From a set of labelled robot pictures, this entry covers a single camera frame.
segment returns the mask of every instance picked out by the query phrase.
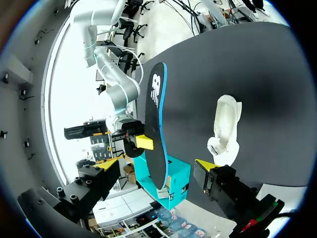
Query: black table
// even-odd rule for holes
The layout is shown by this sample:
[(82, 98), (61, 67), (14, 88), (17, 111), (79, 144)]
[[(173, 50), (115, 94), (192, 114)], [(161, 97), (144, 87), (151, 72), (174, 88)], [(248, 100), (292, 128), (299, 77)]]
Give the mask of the black table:
[(207, 140), (213, 136), (217, 100), (224, 94), (242, 102), (239, 154), (232, 167), (249, 186), (263, 183), (305, 186), (317, 145), (315, 85), (290, 28), (254, 22), (208, 31), (181, 42), (144, 68), (137, 116), (145, 120), (151, 69), (167, 64), (163, 131), (167, 153), (192, 166), (187, 199), (224, 216), (193, 178), (195, 159), (213, 162)]

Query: cardboard box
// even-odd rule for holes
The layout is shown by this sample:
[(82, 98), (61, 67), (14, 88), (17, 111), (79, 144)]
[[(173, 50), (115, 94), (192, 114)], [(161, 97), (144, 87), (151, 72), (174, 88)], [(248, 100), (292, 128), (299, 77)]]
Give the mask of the cardboard box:
[(129, 178), (130, 183), (133, 183), (133, 184), (137, 183), (137, 178), (135, 177), (135, 172), (130, 173), (128, 178)]
[(166, 187), (170, 188), (170, 179), (171, 177), (170, 176), (167, 176), (167, 180), (166, 180)]
[(127, 174), (133, 173), (133, 172), (134, 172), (134, 166), (133, 166), (133, 164), (128, 164), (128, 165), (126, 165), (126, 166), (123, 167), (123, 170), (124, 170)]
[(95, 226), (98, 226), (98, 223), (97, 223), (96, 219), (93, 218), (93, 219), (88, 220), (88, 225), (89, 225), (89, 227), (95, 227)]

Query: white floor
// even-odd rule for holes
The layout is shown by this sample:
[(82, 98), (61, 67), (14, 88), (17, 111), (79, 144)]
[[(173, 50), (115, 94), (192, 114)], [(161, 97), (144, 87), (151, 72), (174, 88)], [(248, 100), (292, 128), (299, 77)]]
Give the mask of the white floor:
[[(201, 2), (199, 0), (189, 1), (192, 9)], [(188, 12), (183, 10), (172, 0), (167, 0), (166, 2), (171, 4), (189, 22), (189, 24), (191, 24), (191, 18)], [(244, 5), (242, 0), (234, 0), (234, 3), (236, 6)], [(270, 17), (267, 17), (260, 11), (257, 11), (259, 14), (258, 21), (270, 21), (287, 25), (283, 17), (270, 3), (264, 1), (264, 5), (270, 13)], [(227, 0), (222, 0), (222, 4), (219, 4), (218, 6), (225, 10), (230, 9)], [(140, 25), (148, 24), (148, 27), (146, 27), (143, 31), (145, 37), (143, 39), (139, 38), (137, 45), (130, 41), (131, 47), (136, 48), (138, 54), (142, 52), (145, 53), (145, 57), (142, 58), (143, 62), (146, 62), (166, 49), (193, 37), (191, 29), (187, 26), (184, 19), (182, 19), (181, 16), (172, 8), (167, 6), (166, 3), (159, 3), (159, 1), (155, 1), (155, 3), (150, 3), (148, 8), (150, 9), (149, 11), (143, 11), (144, 15), (140, 15), (139, 11), (134, 17), (134, 19), (139, 21)], [(208, 9), (203, 3), (198, 4), (195, 11), (204, 15), (208, 14)], [(198, 30), (195, 24), (193, 24), (193, 29), (195, 35), (197, 35)]]

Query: shoe insole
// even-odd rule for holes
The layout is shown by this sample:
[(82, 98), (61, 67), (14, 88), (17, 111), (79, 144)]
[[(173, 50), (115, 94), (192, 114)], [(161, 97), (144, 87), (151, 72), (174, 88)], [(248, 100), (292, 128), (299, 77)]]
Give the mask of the shoe insole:
[(144, 134), (154, 143), (154, 150), (145, 150), (145, 154), (150, 177), (158, 189), (165, 186), (167, 179), (168, 160), (162, 124), (166, 81), (166, 64), (156, 64), (148, 82)]

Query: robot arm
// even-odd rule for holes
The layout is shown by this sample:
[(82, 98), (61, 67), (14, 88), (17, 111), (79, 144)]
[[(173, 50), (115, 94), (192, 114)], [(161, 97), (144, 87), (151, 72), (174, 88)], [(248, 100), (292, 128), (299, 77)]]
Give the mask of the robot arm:
[(81, 39), (79, 47), (86, 67), (97, 63), (103, 79), (112, 87), (100, 94), (109, 114), (123, 112), (140, 94), (137, 82), (113, 64), (103, 47), (96, 47), (97, 25), (115, 25), (123, 12), (125, 0), (80, 0), (72, 9), (71, 25)]
[(96, 61), (94, 50), (97, 41), (97, 25), (114, 25), (122, 15), (125, 0), (80, 0), (73, 7), (70, 18), (73, 30), (81, 38), (84, 59), (87, 67)]

